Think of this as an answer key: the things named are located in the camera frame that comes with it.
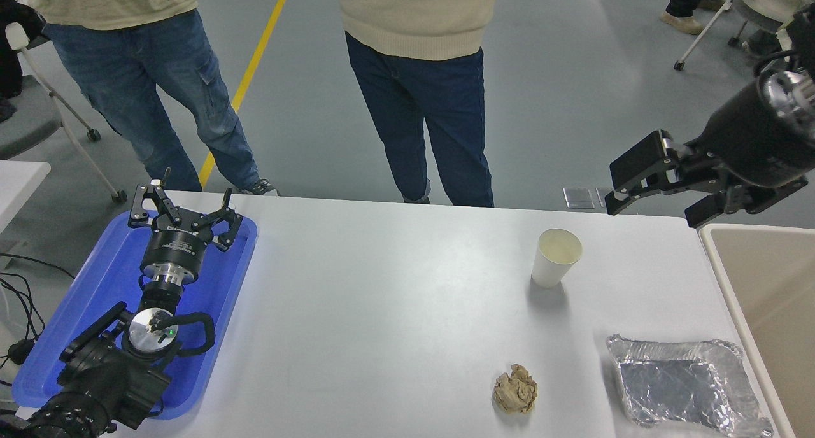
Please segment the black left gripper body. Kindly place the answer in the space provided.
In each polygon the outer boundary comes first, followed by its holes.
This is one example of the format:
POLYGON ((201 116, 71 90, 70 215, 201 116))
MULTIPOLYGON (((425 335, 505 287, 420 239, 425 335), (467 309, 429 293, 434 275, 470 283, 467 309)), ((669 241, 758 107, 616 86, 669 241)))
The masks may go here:
POLYGON ((152 218, 150 227, 151 238, 140 266, 143 274, 154 274, 160 264, 181 267, 187 276, 200 274, 204 252, 211 243, 211 227, 193 227, 186 222, 176 227, 166 216, 152 218))

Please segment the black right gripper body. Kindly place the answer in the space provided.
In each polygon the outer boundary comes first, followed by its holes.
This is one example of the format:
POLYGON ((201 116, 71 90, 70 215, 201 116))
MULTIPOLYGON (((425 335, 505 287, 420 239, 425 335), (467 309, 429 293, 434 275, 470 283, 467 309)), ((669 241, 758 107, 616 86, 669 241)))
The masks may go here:
POLYGON ((813 81, 748 83, 710 116, 693 147, 759 187, 780 187, 812 171, 813 81))

